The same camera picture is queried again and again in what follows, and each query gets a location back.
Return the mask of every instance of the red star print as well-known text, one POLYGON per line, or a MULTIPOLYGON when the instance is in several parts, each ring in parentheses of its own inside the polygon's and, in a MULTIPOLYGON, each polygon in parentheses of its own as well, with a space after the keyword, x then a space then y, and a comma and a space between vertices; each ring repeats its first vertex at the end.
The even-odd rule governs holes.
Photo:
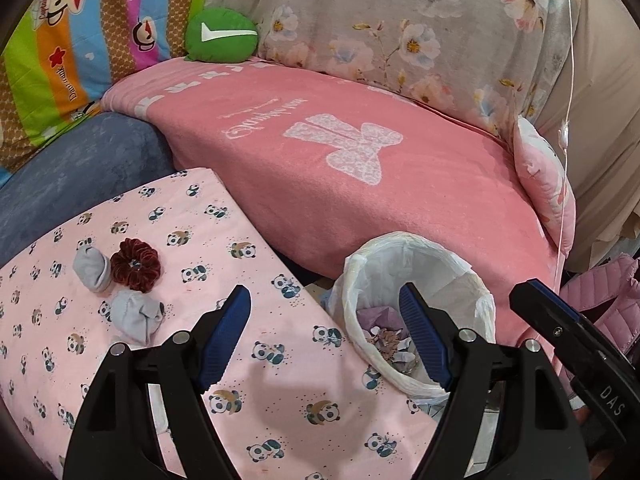
POLYGON ((66 50, 60 49, 60 47, 56 47, 56 51, 49 56, 49 61, 51 62, 51 68, 55 68, 58 65, 62 65, 62 58, 65 56, 66 50))

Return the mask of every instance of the white cord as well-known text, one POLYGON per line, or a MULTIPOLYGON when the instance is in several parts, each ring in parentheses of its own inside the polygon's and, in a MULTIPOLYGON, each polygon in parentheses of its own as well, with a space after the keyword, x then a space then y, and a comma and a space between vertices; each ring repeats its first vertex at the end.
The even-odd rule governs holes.
POLYGON ((561 125, 560 130, 558 131, 558 144, 564 153, 564 177, 562 179, 562 188, 560 193, 564 191, 564 195, 562 197, 562 215, 560 217, 560 236, 558 238, 558 259, 556 260, 556 283, 558 282, 558 274, 561 272, 560 269, 560 247, 562 246, 562 231, 564 230, 564 206, 566 204, 566 196, 567 196, 567 177, 566 177, 566 169, 569 166, 569 158, 567 156, 567 148, 569 146, 569 111, 571 111, 571 102, 574 98, 574 81, 575 81, 575 58, 574 58, 574 18, 571 13, 571 0, 567 0, 569 5, 569 31, 571 38, 571 90, 569 92, 569 102, 566 107, 566 116, 564 117, 564 122, 561 125))

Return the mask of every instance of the metal screw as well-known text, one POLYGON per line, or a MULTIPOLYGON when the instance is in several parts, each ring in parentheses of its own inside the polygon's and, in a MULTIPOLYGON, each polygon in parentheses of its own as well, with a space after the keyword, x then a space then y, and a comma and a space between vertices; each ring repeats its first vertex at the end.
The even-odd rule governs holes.
POLYGON ((186 332, 185 330, 181 330, 180 332, 176 332, 174 334, 174 336, 172 337, 172 339, 174 340, 174 343, 176 343, 177 345, 182 345, 185 344, 190 338, 190 334, 189 332, 186 332))
POLYGON ((122 355, 126 348, 127 347, 124 346, 124 343, 116 343, 110 348, 109 352, 111 355, 122 355))
POLYGON ((539 352, 540 351, 540 343, 535 339, 527 339, 524 342, 524 346, 529 352, 539 352))
POLYGON ((458 332, 458 337, 465 343, 472 343, 478 336, 470 328, 463 328, 460 332, 458 332))

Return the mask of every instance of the floral fabric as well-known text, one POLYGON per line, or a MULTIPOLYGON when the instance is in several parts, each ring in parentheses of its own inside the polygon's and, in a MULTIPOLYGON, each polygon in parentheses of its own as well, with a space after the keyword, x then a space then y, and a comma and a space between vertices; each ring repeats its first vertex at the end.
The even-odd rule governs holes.
MULTIPOLYGON (((581 0, 571 0, 573 26, 581 0)), ((397 92, 509 144, 568 55, 568 0, 207 0, 258 24, 258 54, 397 92)))

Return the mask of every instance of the white string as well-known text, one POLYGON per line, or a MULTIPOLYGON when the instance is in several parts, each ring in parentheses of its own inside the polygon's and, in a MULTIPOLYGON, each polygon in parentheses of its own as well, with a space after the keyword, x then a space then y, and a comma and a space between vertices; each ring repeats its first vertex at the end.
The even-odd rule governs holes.
MULTIPOLYGON (((566 107, 566 115, 564 117, 564 123, 561 125, 561 129, 558 132, 559 139, 564 135, 563 130, 569 129, 569 111, 571 111, 571 102, 574 98, 574 81, 575 81, 575 58, 574 58, 574 18, 571 12, 571 0, 567 0, 569 6, 569 30, 570 30, 570 38, 571 38, 571 90, 569 92, 569 102, 566 107)), ((567 199, 567 177, 566 177, 566 169, 569 166, 569 158, 567 156, 567 146, 562 146, 563 142, 560 141, 562 152, 564 153, 564 177, 562 179, 562 190, 564 190, 564 196, 562 197, 562 215, 560 217, 560 236, 558 238, 558 259, 556 260, 556 283, 558 282, 558 274, 561 272, 560 269, 560 247, 562 246, 562 231, 564 230, 564 206, 566 204, 567 199)))

